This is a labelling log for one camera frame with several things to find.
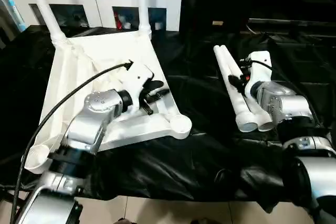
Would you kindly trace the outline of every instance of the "white pole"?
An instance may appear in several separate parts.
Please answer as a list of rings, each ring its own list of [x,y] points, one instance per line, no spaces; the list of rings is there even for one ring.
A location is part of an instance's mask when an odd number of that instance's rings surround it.
[[[37,6],[42,14],[42,17],[49,29],[51,41],[54,45],[65,42],[66,36],[59,28],[54,14],[47,0],[36,0]]]
[[[152,30],[148,19],[148,5],[147,0],[139,0],[139,32],[140,34],[147,34],[152,39]]]
[[[226,46],[221,46],[221,50],[225,56],[225,60],[230,68],[231,73],[234,76],[240,77],[243,73],[239,66],[237,65],[236,61],[230,54],[229,50],[226,48]],[[263,110],[260,105],[257,103],[251,95],[246,94],[246,97],[244,97],[250,111],[256,116],[257,118],[257,124],[259,131],[269,131],[274,128],[273,120],[271,116]]]
[[[214,52],[217,58],[217,62],[222,73],[224,83],[229,94],[232,106],[236,113],[236,123],[241,132],[254,131],[258,125],[255,116],[250,112],[247,104],[235,87],[229,82],[229,75],[231,75],[230,68],[226,62],[223,51],[219,46],[214,47]]]

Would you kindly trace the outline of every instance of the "tiled floor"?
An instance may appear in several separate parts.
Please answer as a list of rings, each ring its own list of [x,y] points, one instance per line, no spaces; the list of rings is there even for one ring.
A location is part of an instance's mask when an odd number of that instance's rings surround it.
[[[201,203],[119,196],[109,201],[78,198],[83,205],[81,224],[112,224],[127,218],[138,224],[189,224],[208,218],[221,224],[313,224],[306,212],[280,203],[269,215],[255,202]],[[0,224],[9,223],[11,204],[0,204]]]

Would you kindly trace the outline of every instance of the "black tablecloth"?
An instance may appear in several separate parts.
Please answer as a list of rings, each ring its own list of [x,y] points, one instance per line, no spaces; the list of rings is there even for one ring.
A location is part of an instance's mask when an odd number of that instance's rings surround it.
[[[63,28],[68,37],[116,32]],[[288,199],[276,132],[242,134],[213,53],[226,45],[237,60],[268,50],[272,65],[296,83],[324,127],[335,122],[336,39],[276,34],[153,34],[152,44],[181,113],[193,122],[184,140],[162,137],[100,152],[87,197],[115,195],[196,201],[256,200],[266,210]],[[54,56],[46,27],[30,26],[2,52],[0,188],[12,188],[22,151],[37,127]],[[276,74],[272,79],[281,82]],[[23,187],[37,176],[25,171]]]

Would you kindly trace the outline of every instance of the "robotic arm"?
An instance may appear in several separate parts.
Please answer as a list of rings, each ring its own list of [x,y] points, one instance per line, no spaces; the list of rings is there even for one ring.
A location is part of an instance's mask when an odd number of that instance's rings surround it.
[[[306,98],[272,82],[271,70],[255,61],[270,66],[269,53],[253,52],[245,61],[250,78],[244,95],[271,115],[285,150],[285,190],[316,224],[336,223],[336,151],[315,126]]]
[[[19,214],[17,224],[79,223],[82,206],[74,197],[83,191],[107,126],[123,112],[134,107],[139,109],[143,86],[152,78],[153,73],[145,65],[133,63],[123,79],[126,90],[94,92],[85,98],[84,106],[71,121],[60,148],[49,154],[51,166],[42,174]]]

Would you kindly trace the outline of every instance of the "round white cap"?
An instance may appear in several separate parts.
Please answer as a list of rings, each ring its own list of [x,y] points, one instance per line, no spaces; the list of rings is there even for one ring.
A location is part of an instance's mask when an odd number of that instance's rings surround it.
[[[266,112],[263,114],[256,114],[258,118],[258,129],[261,132],[270,131],[274,128],[274,124],[270,115]]]
[[[191,120],[185,115],[175,115],[170,118],[172,136],[176,139],[186,138],[193,126]]]
[[[241,132],[251,132],[258,128],[256,117],[252,112],[242,112],[236,116],[236,123]]]

